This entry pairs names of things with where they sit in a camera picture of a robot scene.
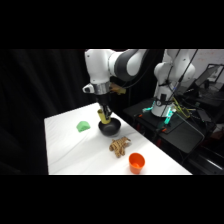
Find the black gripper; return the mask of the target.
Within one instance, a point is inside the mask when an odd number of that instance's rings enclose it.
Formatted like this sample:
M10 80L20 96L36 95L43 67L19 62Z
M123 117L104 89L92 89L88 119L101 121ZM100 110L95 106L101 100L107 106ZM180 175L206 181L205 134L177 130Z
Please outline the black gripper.
M96 101L101 105L100 106L100 113L105 116L106 120L110 119L110 116L112 114L112 110L110 109L110 104L111 104L111 93L108 92L103 95L97 95L96 96Z

